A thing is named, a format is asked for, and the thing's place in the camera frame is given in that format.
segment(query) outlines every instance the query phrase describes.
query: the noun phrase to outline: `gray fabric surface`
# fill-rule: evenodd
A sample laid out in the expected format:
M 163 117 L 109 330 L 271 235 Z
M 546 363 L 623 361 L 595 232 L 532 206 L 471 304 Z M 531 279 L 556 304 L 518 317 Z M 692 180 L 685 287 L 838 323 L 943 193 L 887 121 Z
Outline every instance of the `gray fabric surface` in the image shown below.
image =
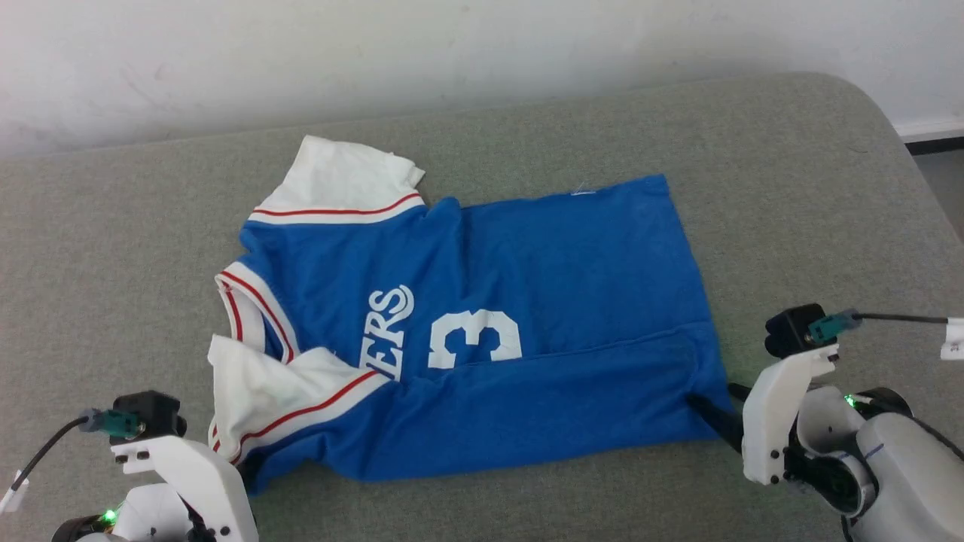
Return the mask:
M 763 322 L 795 304 L 964 313 L 964 247 L 878 108 L 838 79 L 787 74 L 467 113 L 252 132 L 0 164 L 0 474 L 86 406 L 146 388 L 212 414 L 204 354 L 227 319 L 213 276 L 306 133 L 409 157 L 428 200 L 463 203 L 666 173 L 725 364 L 752 382 Z M 868 324 L 832 380 L 889 385 L 964 441 L 964 366 L 943 328 Z M 105 439 L 68 435 L 5 541 L 121 501 Z M 253 500 L 262 540 L 836 540 L 816 495 L 743 479 L 720 442 L 363 485 L 317 466 Z

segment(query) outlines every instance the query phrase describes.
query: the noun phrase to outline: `red stripe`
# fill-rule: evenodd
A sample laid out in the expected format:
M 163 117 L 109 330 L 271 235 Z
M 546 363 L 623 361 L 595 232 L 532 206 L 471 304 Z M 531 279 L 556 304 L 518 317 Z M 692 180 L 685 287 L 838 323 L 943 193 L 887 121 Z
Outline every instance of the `red stripe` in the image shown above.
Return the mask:
M 296 214 L 378 214 L 385 211 L 391 211 L 403 202 L 410 200 L 411 198 L 417 198 L 418 193 L 413 192 L 408 196 L 402 198 L 401 200 L 392 203 L 388 207 L 383 207 L 381 209 L 375 209 L 370 211 L 362 211 L 357 209 L 301 209 L 297 211 L 269 211 L 268 209 L 256 208 L 255 213 L 266 214 L 269 216 L 291 216 Z
M 231 294 L 231 287 L 228 285 L 225 287 L 225 295 L 231 305 L 231 312 L 234 313 L 234 338 L 244 341 L 244 330 L 241 329 L 241 314 L 238 312 L 238 306 L 234 303 L 234 296 Z
M 268 431 L 271 431 L 271 430 L 274 429 L 275 427 L 278 427 L 279 425 L 281 425 L 282 423 L 285 423 L 285 422 L 288 421 L 288 420 L 291 420 L 291 419 L 293 419 L 293 418 L 297 418 L 297 417 L 299 417 L 299 416 L 301 416 L 301 415 L 304 415 L 304 414 L 309 414 L 309 413 L 312 413 L 312 412 L 317 412 L 317 411 L 319 411 L 319 410 L 322 410 L 322 409 L 324 409 L 324 408 L 327 408 L 327 407 L 331 406 L 332 403 L 334 403 L 335 401 L 341 399 L 346 393 L 350 392 L 350 391 L 351 391 L 353 388 L 355 388 L 358 384 L 361 384 L 362 382 L 364 382 L 365 380 L 368 380 L 369 378 L 371 378 L 372 376 L 375 376 L 376 374 L 378 374 L 378 371 L 377 371 L 377 370 L 368 371 L 368 372 L 366 372 L 365 374 L 363 374 L 362 376 L 360 376 L 360 377 L 356 378 L 355 380 L 349 382 L 347 386 L 345 386 L 344 388 L 342 388 L 341 390 L 339 390 L 338 393 L 332 395 L 331 398 L 329 398 L 327 401 L 325 401 L 325 402 L 323 402 L 323 403 L 321 403 L 321 404 L 319 404 L 319 405 L 315 405 L 315 406 L 313 406 L 313 407 L 307 407 L 307 408 L 303 408 L 302 410 L 296 410 L 295 412 L 292 412 L 291 414 L 287 414 L 287 415 L 285 415 L 285 416 L 282 416 L 281 418 L 278 418 L 277 420 L 273 421 L 270 425 L 268 425 L 267 427 L 265 427 L 264 429 L 261 429 L 260 431 L 258 431 L 258 432 L 256 432 L 256 433 L 247 433 L 247 434 L 245 434 L 245 436 L 241 437 L 241 441 L 238 442 L 238 453 L 237 453 L 237 455 L 234 457 L 234 459 L 231 459 L 231 464 L 233 465 L 234 463 L 237 463 L 238 459 L 240 459 L 240 457 L 241 457 L 241 449 L 242 449 L 242 447 L 244 446 L 244 442 L 247 441 L 248 439 L 250 439 L 250 438 L 252 438 L 252 437 L 263 437 Z
M 286 335 L 286 334 L 284 333 L 284 328 L 281 326 L 281 322 L 278 320 L 278 317 L 275 316 L 275 314 L 274 314 L 273 312 L 271 312 L 271 307 L 268 307 L 268 303 L 267 303 L 266 301 L 264 301 L 264 298 L 261 297 L 261 294 L 258 293 L 257 290 L 254 289 L 253 286 L 249 285 L 248 283 L 246 283 L 246 282 L 242 281 L 241 279 L 235 277 L 234 275 L 230 274 L 228 271 L 222 271 L 221 274 L 224 275 L 225 277 L 227 277 L 227 278 L 235 281 L 236 283 L 244 286 L 245 288 L 247 288 L 248 291 L 250 291 L 251 294 L 253 294 L 254 297 L 256 297 L 257 300 L 261 302 L 261 307 L 263 307 L 264 310 L 265 310 L 266 312 L 268 312 L 268 316 L 271 316 L 271 320 L 272 320 L 273 322 L 275 322 L 275 325 L 278 327 L 278 332 L 281 333 L 281 340 L 284 341 L 284 345 L 287 346 L 287 348 L 288 348 L 288 359 L 285 360 L 284 363 L 285 363 L 286 365 L 289 364 L 289 363 L 291 363 L 291 360 L 295 359 L 295 351 L 294 351 L 294 348 L 292 348 L 292 347 L 291 347 L 291 343 L 288 342 L 288 335 Z

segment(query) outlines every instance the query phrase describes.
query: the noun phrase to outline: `number 3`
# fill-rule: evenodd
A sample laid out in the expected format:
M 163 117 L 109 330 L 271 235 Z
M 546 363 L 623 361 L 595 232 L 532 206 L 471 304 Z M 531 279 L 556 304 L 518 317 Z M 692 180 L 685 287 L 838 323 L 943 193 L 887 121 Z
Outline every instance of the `number 3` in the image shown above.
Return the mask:
M 490 328 L 498 333 L 498 348 L 492 351 L 492 361 L 514 360 L 522 357 L 519 341 L 519 325 L 502 311 L 480 310 L 476 312 L 449 313 L 432 323 L 432 337 L 428 354 L 431 368 L 455 367 L 455 354 L 445 348 L 445 338 L 455 330 L 465 330 L 466 344 L 478 345 L 482 330 Z

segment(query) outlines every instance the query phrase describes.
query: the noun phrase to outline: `white wall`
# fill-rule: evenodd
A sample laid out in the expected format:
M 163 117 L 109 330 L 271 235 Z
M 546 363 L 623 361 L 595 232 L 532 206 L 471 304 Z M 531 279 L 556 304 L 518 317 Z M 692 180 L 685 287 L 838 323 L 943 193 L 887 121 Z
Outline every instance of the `white wall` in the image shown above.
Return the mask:
M 9 0 L 0 51 L 0 155 L 794 69 L 964 128 L 961 0 Z

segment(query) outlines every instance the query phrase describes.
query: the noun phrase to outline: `white sleeve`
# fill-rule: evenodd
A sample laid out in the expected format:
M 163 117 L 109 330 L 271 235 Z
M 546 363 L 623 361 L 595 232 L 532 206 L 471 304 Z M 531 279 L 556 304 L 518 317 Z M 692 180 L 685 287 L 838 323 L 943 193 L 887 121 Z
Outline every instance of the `white sleeve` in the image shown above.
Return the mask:
M 208 444 L 232 464 L 305 427 L 334 420 L 390 379 L 313 348 L 290 364 L 237 340 L 214 336 L 214 420 Z
M 268 224 L 369 224 L 423 205 L 425 174 L 408 158 L 357 143 L 306 136 L 284 182 L 249 220 Z

